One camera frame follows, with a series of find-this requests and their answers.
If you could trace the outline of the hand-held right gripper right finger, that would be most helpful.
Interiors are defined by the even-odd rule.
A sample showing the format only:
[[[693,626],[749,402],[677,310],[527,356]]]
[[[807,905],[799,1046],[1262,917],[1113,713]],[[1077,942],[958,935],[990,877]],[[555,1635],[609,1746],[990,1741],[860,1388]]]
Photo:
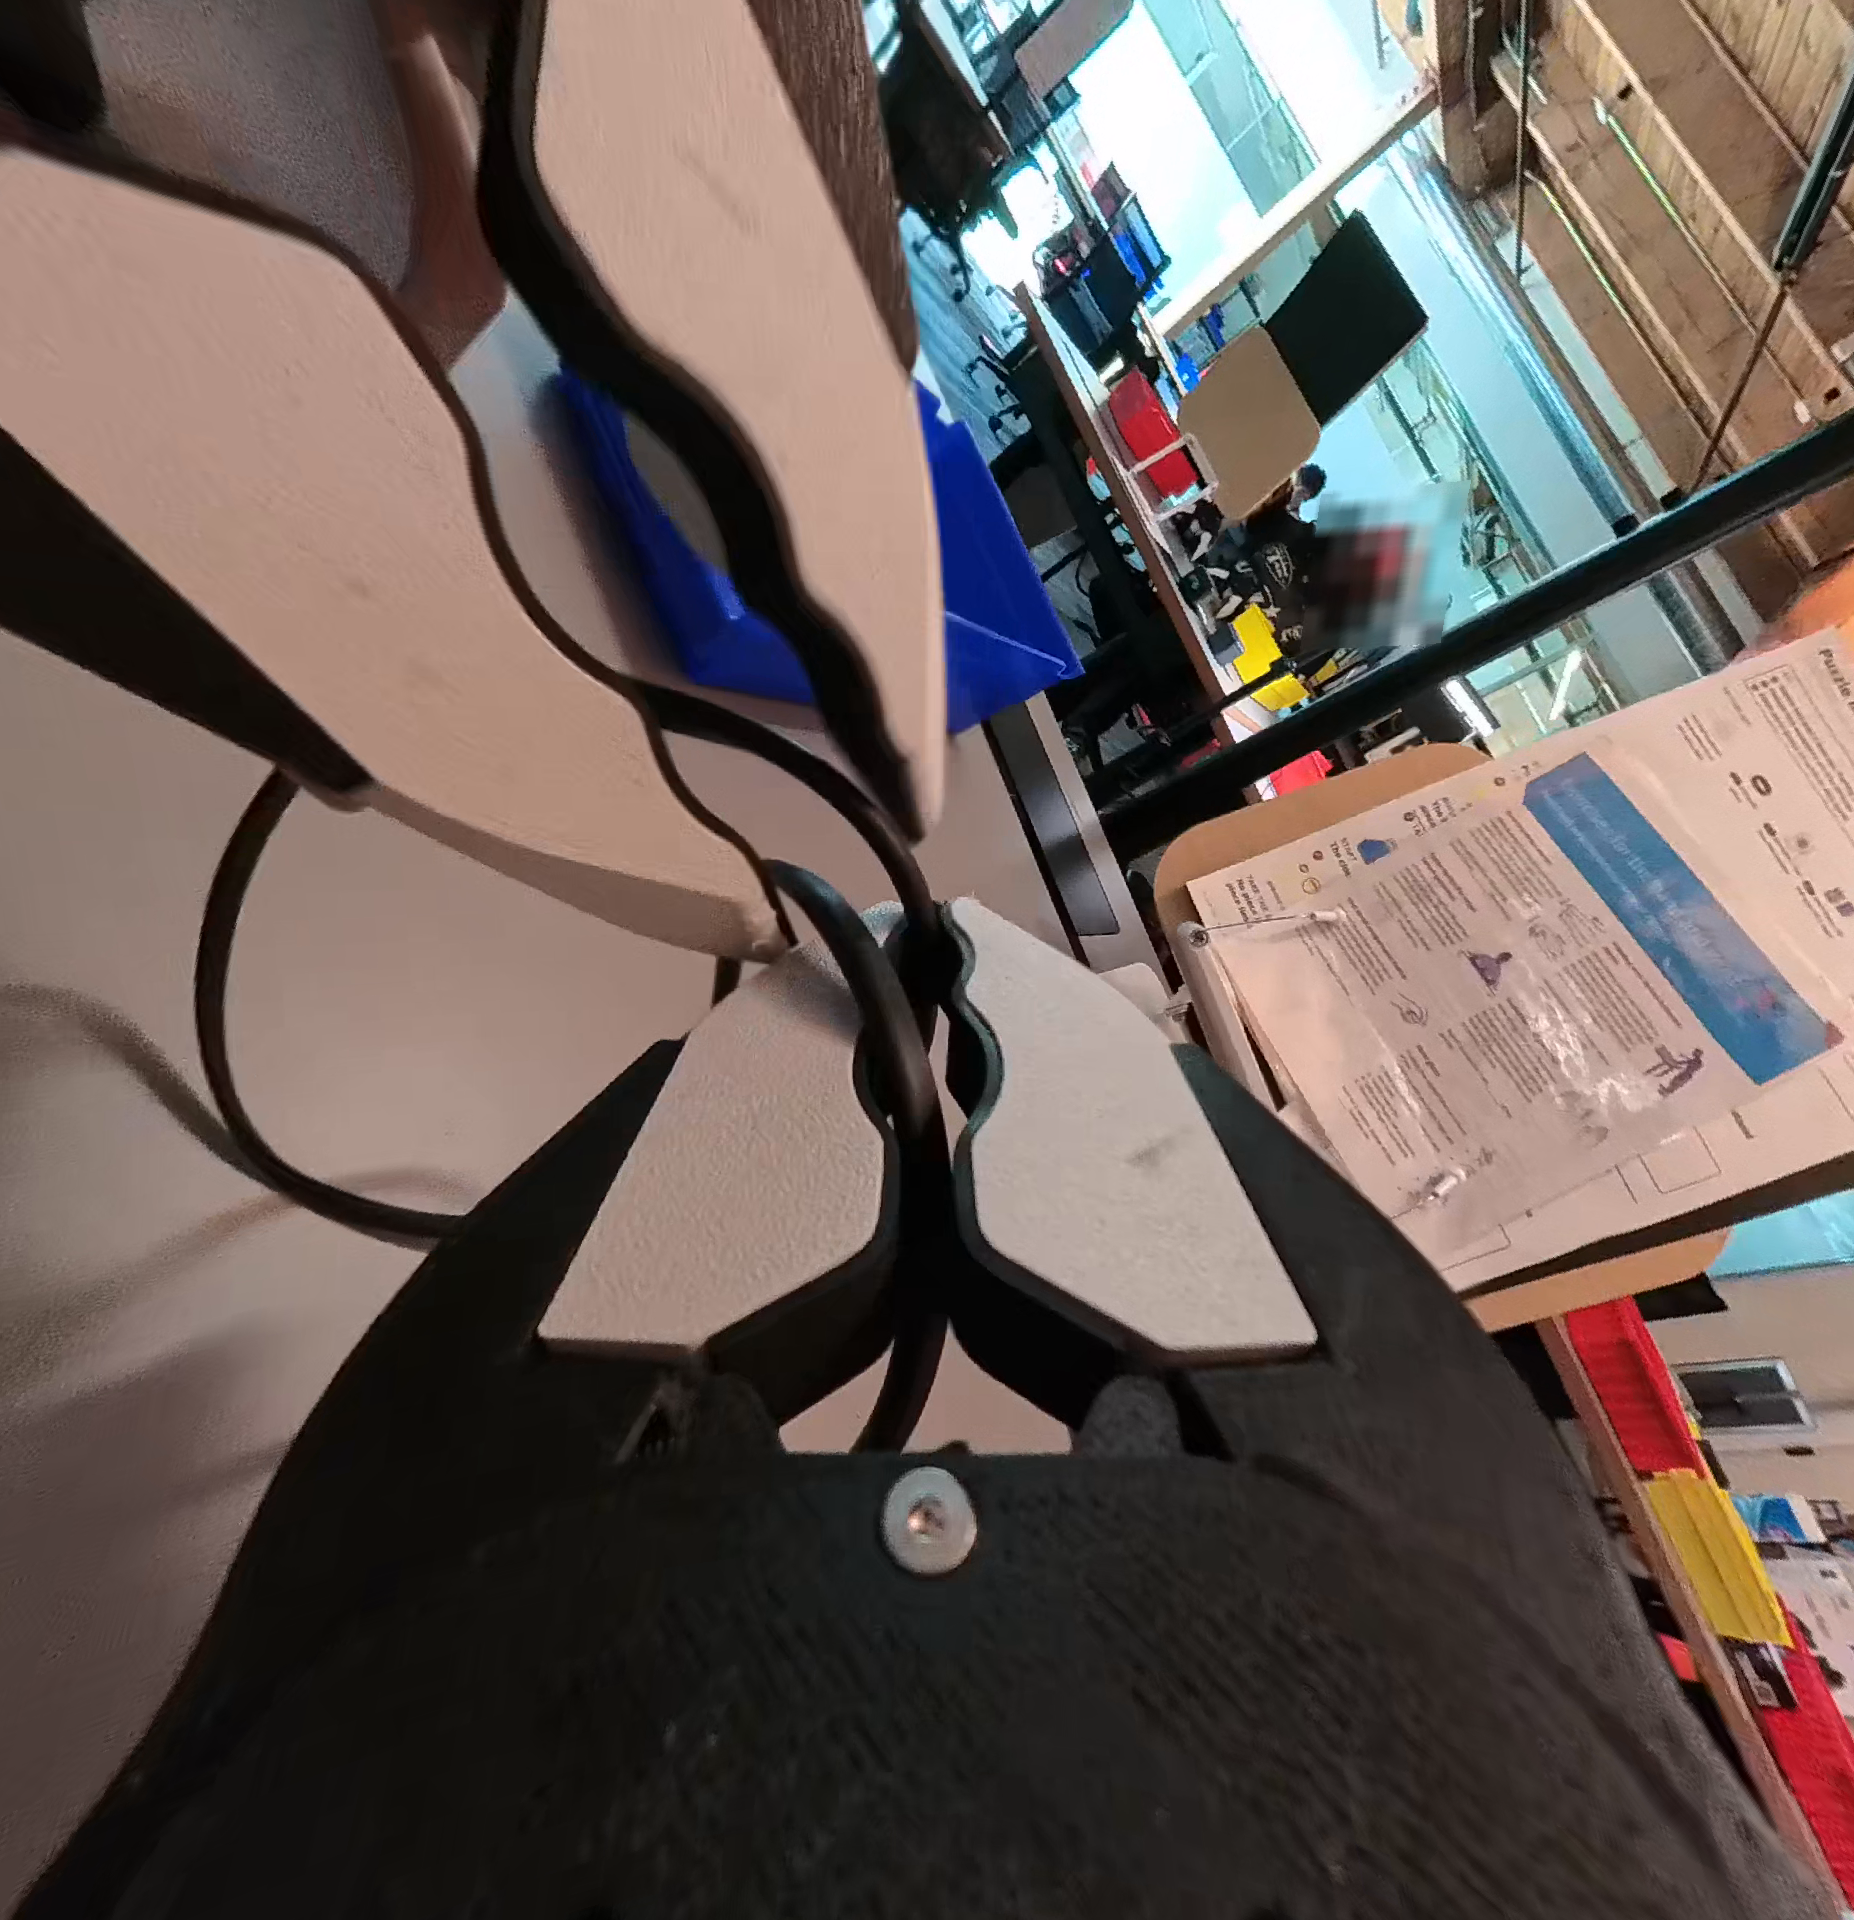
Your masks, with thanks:
[[[1311,1355],[1315,1323],[1154,1007],[979,900],[942,926],[961,1352],[1065,1429],[1113,1380]]]

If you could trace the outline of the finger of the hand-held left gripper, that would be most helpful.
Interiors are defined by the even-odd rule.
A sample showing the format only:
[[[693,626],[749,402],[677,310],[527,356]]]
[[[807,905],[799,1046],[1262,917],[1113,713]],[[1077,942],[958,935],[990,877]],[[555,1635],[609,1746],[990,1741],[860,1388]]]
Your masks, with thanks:
[[[49,182],[0,157],[0,420],[235,665],[278,674],[364,791],[243,749],[603,922],[784,951],[763,864],[529,590],[471,420],[359,266]]]
[[[749,611],[915,841],[945,791],[938,512],[860,4],[496,4],[490,247],[670,451]]]

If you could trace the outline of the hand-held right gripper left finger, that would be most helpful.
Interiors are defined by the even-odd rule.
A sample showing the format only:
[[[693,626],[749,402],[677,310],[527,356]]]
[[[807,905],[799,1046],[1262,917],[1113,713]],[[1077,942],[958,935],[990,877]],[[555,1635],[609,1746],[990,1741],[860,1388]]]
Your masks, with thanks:
[[[683,1037],[539,1323],[567,1355],[745,1383],[794,1420],[890,1347],[905,1152],[818,942]]]

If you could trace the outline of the blue plastic bin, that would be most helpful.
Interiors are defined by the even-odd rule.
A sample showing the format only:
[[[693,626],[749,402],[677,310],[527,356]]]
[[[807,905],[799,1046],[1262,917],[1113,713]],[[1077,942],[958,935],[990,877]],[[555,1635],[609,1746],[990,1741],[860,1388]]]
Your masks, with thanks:
[[[626,552],[681,677],[807,707],[786,638],[741,598],[717,537],[691,537],[693,509],[673,506],[683,474],[669,451],[578,373],[557,370],[552,389],[595,514]],[[933,385],[917,380],[913,397],[938,511],[948,734],[967,734],[1074,681],[1082,662],[972,436]]]

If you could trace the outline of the grey desk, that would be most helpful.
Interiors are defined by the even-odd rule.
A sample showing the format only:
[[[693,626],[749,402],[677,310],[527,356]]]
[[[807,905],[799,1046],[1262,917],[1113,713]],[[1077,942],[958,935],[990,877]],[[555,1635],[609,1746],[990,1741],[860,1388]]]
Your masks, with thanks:
[[[88,4],[129,157],[325,227],[406,296],[507,542],[609,659],[638,606],[582,522],[553,351],[471,201],[495,4]],[[193,941],[263,768],[0,631],[0,1916],[158,1707],[279,1452],[414,1265],[223,1159]],[[234,1075],[332,1185],[471,1205],[714,960],[369,812],[294,804],[230,973]]]

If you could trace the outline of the white instruction sheet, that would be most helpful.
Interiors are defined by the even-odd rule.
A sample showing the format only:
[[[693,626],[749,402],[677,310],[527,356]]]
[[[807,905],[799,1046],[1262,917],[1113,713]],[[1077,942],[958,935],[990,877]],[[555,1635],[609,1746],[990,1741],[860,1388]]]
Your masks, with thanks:
[[[1184,894],[1277,1116],[1457,1292],[1854,1185],[1838,630]]]

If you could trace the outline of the instruction sheet on stand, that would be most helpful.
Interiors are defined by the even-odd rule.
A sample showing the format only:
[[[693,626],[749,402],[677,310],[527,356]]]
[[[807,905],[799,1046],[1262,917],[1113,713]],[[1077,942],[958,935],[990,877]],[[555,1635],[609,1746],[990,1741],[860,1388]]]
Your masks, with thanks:
[[[1265,798],[1173,840],[1154,877],[1166,932],[1311,908],[1332,882],[1409,846],[1462,804],[1513,785],[1518,759],[1415,746]],[[1803,1073],[1695,1134],[1662,1141],[1585,1188],[1436,1261],[1466,1298],[1539,1308],[1555,1273],[1630,1268],[1646,1251],[1854,1188],[1854,1055]]]

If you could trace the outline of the red plastic bin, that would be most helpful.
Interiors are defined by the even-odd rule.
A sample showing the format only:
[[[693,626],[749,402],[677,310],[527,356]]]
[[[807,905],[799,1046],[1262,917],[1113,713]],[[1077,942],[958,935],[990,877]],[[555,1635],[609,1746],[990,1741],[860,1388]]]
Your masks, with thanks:
[[[1129,485],[1152,511],[1205,500],[1212,482],[1154,380],[1132,367],[1113,382],[1106,421]]]

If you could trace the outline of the yellow plastic bin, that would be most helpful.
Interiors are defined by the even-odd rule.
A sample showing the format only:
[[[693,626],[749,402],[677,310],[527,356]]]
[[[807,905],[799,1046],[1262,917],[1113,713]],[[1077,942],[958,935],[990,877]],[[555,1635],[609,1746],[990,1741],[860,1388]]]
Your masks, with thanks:
[[[1247,700],[1269,716],[1298,707],[1307,697],[1308,686],[1280,650],[1280,637],[1269,609],[1260,604],[1249,604],[1232,620],[1232,631],[1241,644],[1232,668],[1247,692]]]

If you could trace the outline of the document stand with black sheet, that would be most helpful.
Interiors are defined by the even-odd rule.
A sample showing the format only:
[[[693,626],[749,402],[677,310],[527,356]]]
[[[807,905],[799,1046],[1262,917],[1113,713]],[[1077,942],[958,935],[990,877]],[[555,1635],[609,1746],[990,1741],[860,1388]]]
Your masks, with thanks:
[[[1258,512],[1423,328],[1392,255],[1353,213],[1269,321],[1232,339],[1179,402],[1181,439],[1220,517]]]

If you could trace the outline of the black metal pole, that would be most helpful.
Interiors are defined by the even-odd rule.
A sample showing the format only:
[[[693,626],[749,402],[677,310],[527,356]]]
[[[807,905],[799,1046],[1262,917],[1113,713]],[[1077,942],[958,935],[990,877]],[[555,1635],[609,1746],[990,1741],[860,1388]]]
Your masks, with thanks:
[[[1113,860],[1129,866],[1162,851],[1181,832],[1234,811],[1253,781],[1850,479],[1854,409],[1685,498],[1625,540],[1470,616],[1438,640],[1373,668],[1298,716],[1203,758],[1150,791],[1110,804],[1099,821]]]

